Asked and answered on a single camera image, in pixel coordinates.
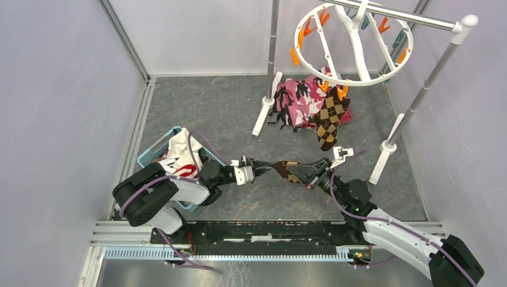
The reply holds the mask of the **brown argyle sock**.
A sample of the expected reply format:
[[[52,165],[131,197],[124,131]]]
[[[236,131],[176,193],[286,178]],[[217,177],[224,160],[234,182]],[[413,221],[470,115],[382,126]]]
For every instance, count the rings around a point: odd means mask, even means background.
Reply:
[[[351,117],[350,103],[349,98],[339,99],[337,87],[327,92],[320,110],[314,115],[317,141],[322,151],[329,151],[337,143],[338,126],[348,123]]]
[[[288,170],[288,166],[296,166],[301,164],[299,161],[278,161],[270,166],[283,178],[291,183],[300,184],[301,181]]]

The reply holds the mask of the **white round clip hanger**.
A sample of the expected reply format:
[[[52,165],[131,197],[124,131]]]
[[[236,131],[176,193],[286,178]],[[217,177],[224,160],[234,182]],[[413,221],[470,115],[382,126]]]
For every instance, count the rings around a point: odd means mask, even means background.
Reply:
[[[413,33],[408,25],[408,23],[400,18],[396,18],[393,16],[384,16],[384,19],[381,23],[377,23],[374,15],[377,13],[369,12],[368,8],[373,7],[375,3],[371,1],[360,1],[357,7],[357,13],[355,18],[351,18],[343,5],[340,4],[322,4],[320,6],[315,7],[310,10],[299,22],[296,30],[294,32],[294,46],[293,48],[297,52],[297,55],[300,60],[301,66],[306,68],[311,74],[328,81],[329,84],[338,84],[341,86],[354,86],[354,87],[363,87],[363,86],[372,86],[374,84],[379,84],[391,79],[394,75],[401,71],[401,69],[407,64],[408,59],[411,57],[411,53],[414,48],[414,38]],[[341,77],[341,75],[336,71],[335,63],[332,59],[331,50],[325,35],[324,24],[329,19],[330,12],[335,11],[337,18],[343,24],[346,33],[347,39],[350,40],[352,46],[352,55],[353,60],[356,66],[356,72],[359,76],[359,80],[350,81],[345,80]],[[389,30],[389,26],[387,22],[389,20],[395,20],[397,24],[402,29],[407,30],[405,44],[400,45],[403,48],[410,48],[411,53],[408,54],[404,60],[404,62],[400,65],[396,64],[396,60],[393,55],[391,55],[390,48],[388,48],[387,44],[384,41],[383,34],[385,31]],[[376,40],[376,43],[384,56],[384,59],[387,63],[388,71],[385,74],[381,74],[375,78],[370,76],[370,72],[368,71],[366,65],[366,58],[364,47],[360,35],[360,31],[362,30],[362,26],[367,24],[367,29],[372,30],[372,35]],[[304,58],[303,55],[303,43],[304,38],[308,36],[311,31],[315,31],[320,38],[324,59],[328,64],[329,71],[322,72],[317,68],[314,68],[313,65]]]

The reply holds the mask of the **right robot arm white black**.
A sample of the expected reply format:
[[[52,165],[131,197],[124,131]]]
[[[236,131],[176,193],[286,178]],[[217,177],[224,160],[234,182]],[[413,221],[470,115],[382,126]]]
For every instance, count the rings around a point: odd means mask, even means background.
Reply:
[[[462,239],[452,234],[433,235],[389,215],[371,202],[365,181],[342,181],[338,166],[326,157],[307,164],[284,161],[281,175],[330,195],[346,220],[349,242],[366,241],[389,251],[425,275],[433,286],[477,286],[485,275]]]

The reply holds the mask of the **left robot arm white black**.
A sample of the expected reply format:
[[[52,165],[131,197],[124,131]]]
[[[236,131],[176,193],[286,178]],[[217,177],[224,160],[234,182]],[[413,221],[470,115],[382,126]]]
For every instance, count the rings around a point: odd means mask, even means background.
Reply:
[[[150,225],[172,243],[182,243],[188,235],[186,221],[170,201],[186,201],[208,206],[221,195],[221,185],[244,185],[273,168],[269,161],[243,157],[230,164],[207,158],[195,179],[168,173],[160,163],[151,163],[117,184],[112,196],[120,207],[119,215],[132,227]]]

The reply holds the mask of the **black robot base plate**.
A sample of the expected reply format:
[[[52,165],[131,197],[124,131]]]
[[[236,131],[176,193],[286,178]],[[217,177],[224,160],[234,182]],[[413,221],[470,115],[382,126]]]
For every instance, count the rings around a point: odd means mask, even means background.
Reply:
[[[191,221],[167,237],[195,255],[333,255],[373,245],[344,221]]]

